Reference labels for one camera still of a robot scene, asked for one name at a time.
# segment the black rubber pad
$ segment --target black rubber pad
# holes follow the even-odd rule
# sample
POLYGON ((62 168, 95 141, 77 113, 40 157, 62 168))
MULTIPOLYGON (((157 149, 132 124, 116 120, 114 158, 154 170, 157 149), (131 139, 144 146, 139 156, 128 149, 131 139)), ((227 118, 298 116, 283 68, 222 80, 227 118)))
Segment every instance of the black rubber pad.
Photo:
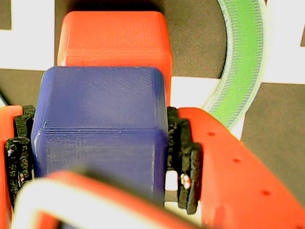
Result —
POLYGON ((187 214, 194 214, 201 193, 203 151, 201 145, 192 140, 189 121, 180 119, 174 107, 168 107, 167 112, 169 131, 167 170, 175 170, 178 174, 178 207, 186 209, 187 214), (189 181, 186 187, 182 182, 182 176, 189 181))
POLYGON ((15 117, 18 136, 9 139, 5 146, 6 171, 13 207, 18 191, 32 179, 33 159, 30 137, 34 114, 34 106, 23 107, 23 115, 15 117))

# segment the orange cube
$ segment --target orange cube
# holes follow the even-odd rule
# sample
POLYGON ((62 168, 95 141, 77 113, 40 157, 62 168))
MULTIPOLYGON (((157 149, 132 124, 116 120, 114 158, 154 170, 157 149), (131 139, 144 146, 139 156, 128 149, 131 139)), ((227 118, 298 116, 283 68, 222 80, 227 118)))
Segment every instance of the orange cube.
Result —
POLYGON ((170 104, 172 52, 165 17, 155 11, 73 11, 62 23, 58 66, 158 68, 170 104))

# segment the green circular track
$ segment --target green circular track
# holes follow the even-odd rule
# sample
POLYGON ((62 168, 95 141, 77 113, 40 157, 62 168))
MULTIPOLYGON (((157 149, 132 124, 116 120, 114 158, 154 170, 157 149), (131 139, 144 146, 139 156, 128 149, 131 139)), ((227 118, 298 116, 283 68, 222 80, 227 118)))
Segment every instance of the green circular track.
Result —
POLYGON ((202 107, 231 130, 260 87, 265 55, 265 2, 218 0, 227 31, 227 54, 219 85, 202 107))

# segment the orange plastic part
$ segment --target orange plastic part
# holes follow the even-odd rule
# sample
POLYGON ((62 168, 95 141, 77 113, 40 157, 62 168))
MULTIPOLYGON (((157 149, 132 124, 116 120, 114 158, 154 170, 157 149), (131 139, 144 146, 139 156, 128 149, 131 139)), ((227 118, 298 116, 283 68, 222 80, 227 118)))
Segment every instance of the orange plastic part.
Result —
POLYGON ((58 66, 158 68, 170 104, 172 52, 165 17, 155 11, 72 11, 61 27, 58 66))
POLYGON ((0 229, 10 228, 11 204, 5 169, 4 147, 14 137, 14 117, 22 115, 22 106, 0 108, 0 229))
MULTIPOLYGON (((49 175, 49 178, 55 179, 75 188, 81 188, 85 192, 90 192, 101 197, 107 198, 110 201, 114 201, 120 205, 124 205, 125 208, 130 211, 141 214, 142 217, 149 218, 154 222, 162 225, 166 229, 197 229, 198 227, 184 221, 178 216, 165 211, 151 203, 133 196, 124 190, 113 187, 109 184, 84 177, 82 175, 75 174, 70 171, 59 171, 49 175)), ((57 219, 41 215, 38 229, 56 229, 58 226, 57 219)), ((101 222, 107 221, 107 219, 101 218, 101 222)))
POLYGON ((226 128, 198 108, 180 108, 203 146, 202 221, 223 229, 305 229, 305 211, 226 128))

